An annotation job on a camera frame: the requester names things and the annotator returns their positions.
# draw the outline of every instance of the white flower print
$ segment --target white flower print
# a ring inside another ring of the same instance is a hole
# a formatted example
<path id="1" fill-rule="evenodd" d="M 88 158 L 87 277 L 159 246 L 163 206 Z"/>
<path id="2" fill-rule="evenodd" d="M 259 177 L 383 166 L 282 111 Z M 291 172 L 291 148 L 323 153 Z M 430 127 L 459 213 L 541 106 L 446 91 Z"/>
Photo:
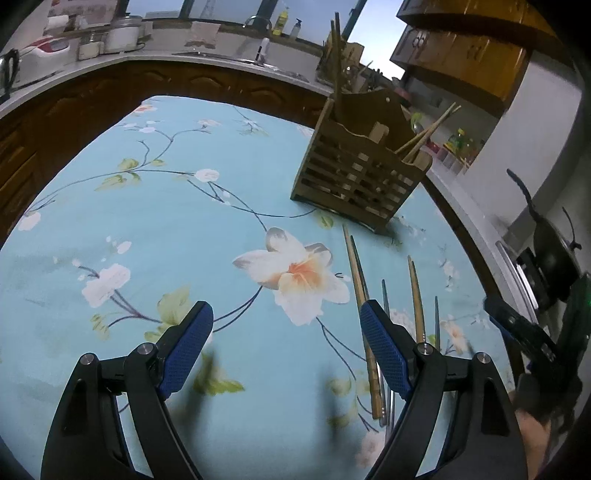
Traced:
<path id="1" fill-rule="evenodd" d="M 453 320 L 451 315 L 448 315 L 448 320 L 442 320 L 439 322 L 441 328 L 443 328 L 452 340 L 452 344 L 456 349 L 456 353 L 461 355 L 468 350 L 468 343 L 464 336 L 462 328 Z"/>
<path id="2" fill-rule="evenodd" d="M 146 113 L 146 112 L 153 112 L 154 110 L 158 110 L 154 105 L 150 105 L 149 103 L 145 103 L 137 107 L 133 113 Z"/>
<path id="3" fill-rule="evenodd" d="M 399 312 L 396 309 L 390 309 L 390 320 L 392 320 L 392 323 L 395 323 L 396 325 L 402 325 L 404 328 L 406 328 L 406 331 L 410 333 L 410 336 L 413 337 L 413 340 L 415 342 L 417 341 L 417 329 L 414 325 L 414 322 L 408 316 L 406 310 Z"/>
<path id="4" fill-rule="evenodd" d="M 203 183 L 208 181 L 216 181 L 220 177 L 220 173 L 217 170 L 211 168 L 203 168 L 195 172 L 195 178 Z"/>
<path id="5" fill-rule="evenodd" d="M 306 138 L 311 138 L 314 130 L 309 127 L 304 127 L 304 125 L 296 125 L 295 126 L 299 133 L 301 133 Z"/>
<path id="6" fill-rule="evenodd" d="M 124 254 L 125 252 L 127 252 L 127 250 L 129 250 L 129 247 L 131 247 L 131 242 L 130 241 L 121 242 L 117 246 L 117 253 Z"/>
<path id="7" fill-rule="evenodd" d="M 275 303 L 294 325 L 309 324 L 322 315 L 322 301 L 347 303 L 347 285 L 330 271 L 332 253 L 323 244 L 304 246 L 292 234 L 269 228 L 266 250 L 237 257 L 234 266 L 246 270 L 259 285 L 273 290 Z"/>
<path id="8" fill-rule="evenodd" d="M 197 122 L 201 127 L 221 127 L 222 124 L 220 122 L 216 122 L 215 120 L 200 120 Z"/>
<path id="9" fill-rule="evenodd" d="M 18 222 L 18 229 L 20 231 L 29 231 L 41 220 L 41 212 L 25 213 L 21 221 Z"/>
<path id="10" fill-rule="evenodd" d="M 88 280 L 86 287 L 82 289 L 82 294 L 95 309 L 104 304 L 113 295 L 115 289 L 121 288 L 130 278 L 129 268 L 115 263 L 109 268 L 103 268 L 99 272 L 99 278 Z"/>
<path id="11" fill-rule="evenodd" d="M 355 455 L 360 468 L 371 467 L 382 453 L 386 441 L 386 432 L 367 432 L 361 440 L 361 450 Z"/>

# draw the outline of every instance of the window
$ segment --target window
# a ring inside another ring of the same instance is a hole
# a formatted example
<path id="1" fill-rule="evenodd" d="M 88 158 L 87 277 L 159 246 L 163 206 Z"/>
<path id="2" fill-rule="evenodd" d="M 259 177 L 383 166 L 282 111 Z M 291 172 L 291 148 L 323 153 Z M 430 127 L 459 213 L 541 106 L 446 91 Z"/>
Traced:
<path id="1" fill-rule="evenodd" d="M 335 18 L 335 12 L 339 13 L 340 30 L 343 31 L 356 4 L 357 0 L 279 0 L 271 22 L 275 25 L 279 14 L 289 7 L 289 17 L 283 33 L 289 35 L 299 18 L 301 30 L 298 37 L 322 45 L 330 34 L 330 21 Z"/>
<path id="2" fill-rule="evenodd" d="M 131 15 L 148 15 L 151 18 L 177 18 L 183 6 L 183 0 L 129 0 L 126 11 Z"/>
<path id="3" fill-rule="evenodd" d="M 248 17 L 256 15 L 260 5 L 261 0 L 194 0 L 189 18 L 244 23 Z"/>
<path id="4" fill-rule="evenodd" d="M 361 63 L 380 69 L 387 78 L 402 78 L 404 70 L 390 61 L 392 52 L 406 28 L 406 23 L 396 17 L 402 0 L 368 0 L 365 4 L 349 41 L 365 46 Z"/>

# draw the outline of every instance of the jar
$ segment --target jar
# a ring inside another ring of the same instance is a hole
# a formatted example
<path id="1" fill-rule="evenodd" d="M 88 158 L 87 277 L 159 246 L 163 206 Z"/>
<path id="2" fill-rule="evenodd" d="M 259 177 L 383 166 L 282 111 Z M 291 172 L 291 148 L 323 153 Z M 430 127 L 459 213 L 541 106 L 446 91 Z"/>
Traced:
<path id="1" fill-rule="evenodd" d="M 80 39 L 78 46 L 78 60 L 88 60 L 98 57 L 105 52 L 103 34 L 91 31 Z"/>
<path id="2" fill-rule="evenodd" d="M 141 24 L 142 17 L 138 15 L 114 18 L 111 22 L 111 30 L 107 33 L 105 52 L 116 53 L 135 50 Z"/>

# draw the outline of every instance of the upper cabinet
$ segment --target upper cabinet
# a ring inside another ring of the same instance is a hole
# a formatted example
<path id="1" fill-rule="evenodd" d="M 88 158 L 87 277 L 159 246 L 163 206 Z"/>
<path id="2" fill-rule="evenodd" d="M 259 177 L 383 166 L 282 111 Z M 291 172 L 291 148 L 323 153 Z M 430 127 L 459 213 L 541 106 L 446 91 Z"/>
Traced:
<path id="1" fill-rule="evenodd" d="M 404 0 L 398 18 L 425 30 L 485 35 L 571 64 L 560 40 L 526 0 Z"/>
<path id="2" fill-rule="evenodd" d="M 391 61 L 495 116 L 511 103 L 527 64 L 523 47 L 485 35 L 406 28 Z"/>

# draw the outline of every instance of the white appliance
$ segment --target white appliance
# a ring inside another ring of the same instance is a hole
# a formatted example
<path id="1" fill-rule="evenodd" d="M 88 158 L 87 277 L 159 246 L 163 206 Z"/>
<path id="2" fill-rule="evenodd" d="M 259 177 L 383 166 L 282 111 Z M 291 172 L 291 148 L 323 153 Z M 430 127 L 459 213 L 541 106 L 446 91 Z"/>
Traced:
<path id="1" fill-rule="evenodd" d="M 70 52 L 65 38 L 42 37 L 20 51 L 20 62 L 14 88 L 49 77 L 63 70 Z"/>
<path id="2" fill-rule="evenodd" d="M 142 17 L 138 15 L 113 19 L 105 41 L 105 53 L 135 50 L 141 24 Z"/>

